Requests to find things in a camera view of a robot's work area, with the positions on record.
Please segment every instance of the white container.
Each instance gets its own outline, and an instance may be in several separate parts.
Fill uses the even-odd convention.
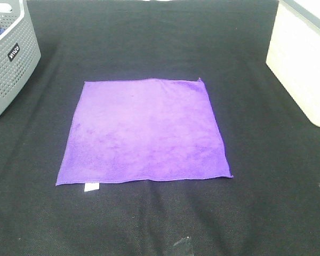
[[[320,1],[311,4],[318,7]],[[266,63],[309,120],[320,127],[320,18],[297,1],[281,0]]]
[[[0,114],[37,66],[41,53],[26,0],[0,0]]]

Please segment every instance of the purple towel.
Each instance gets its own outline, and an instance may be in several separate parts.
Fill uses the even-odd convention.
[[[56,185],[229,177],[204,83],[85,82]]]

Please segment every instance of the gray plastic basket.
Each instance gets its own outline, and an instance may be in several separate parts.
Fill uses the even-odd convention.
[[[41,53],[26,0],[0,0],[9,12],[0,12],[0,115],[17,96],[37,66]]]

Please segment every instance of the white label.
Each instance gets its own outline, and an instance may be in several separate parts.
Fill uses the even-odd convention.
[[[100,189],[99,183],[86,183],[84,184],[84,192]]]

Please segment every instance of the black tablecloth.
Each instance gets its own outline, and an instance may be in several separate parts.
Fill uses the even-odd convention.
[[[277,2],[30,1],[42,58],[0,117],[0,256],[320,255],[320,128],[265,64]],[[233,179],[55,187],[84,81],[206,84]]]

